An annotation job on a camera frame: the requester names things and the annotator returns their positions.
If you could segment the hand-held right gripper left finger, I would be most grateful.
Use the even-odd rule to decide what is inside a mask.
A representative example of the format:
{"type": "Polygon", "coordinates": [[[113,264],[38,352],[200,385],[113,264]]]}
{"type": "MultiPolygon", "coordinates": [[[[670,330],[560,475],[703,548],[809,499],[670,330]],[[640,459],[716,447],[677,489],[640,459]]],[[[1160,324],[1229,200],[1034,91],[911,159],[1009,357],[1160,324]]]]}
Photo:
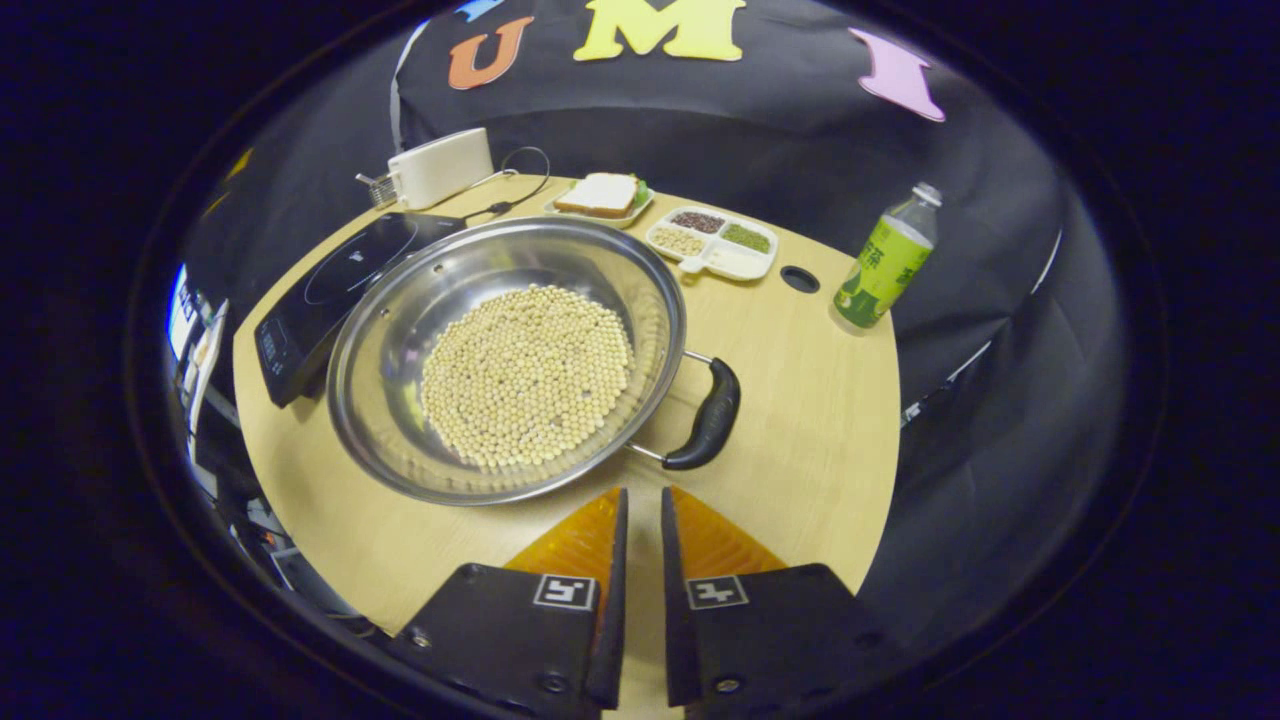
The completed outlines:
{"type": "Polygon", "coordinates": [[[572,511],[504,566],[466,562],[390,642],[403,664],[513,716],[620,702],[628,493],[572,511]]]}

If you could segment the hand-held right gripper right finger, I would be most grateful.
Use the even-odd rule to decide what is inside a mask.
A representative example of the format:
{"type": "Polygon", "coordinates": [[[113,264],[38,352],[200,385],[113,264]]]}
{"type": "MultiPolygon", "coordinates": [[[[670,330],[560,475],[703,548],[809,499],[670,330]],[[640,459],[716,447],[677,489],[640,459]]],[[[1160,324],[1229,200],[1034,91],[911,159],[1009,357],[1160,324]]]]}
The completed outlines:
{"type": "Polygon", "coordinates": [[[820,562],[790,565],[677,487],[662,493],[668,702],[689,716],[872,716],[906,657],[820,562]]]}

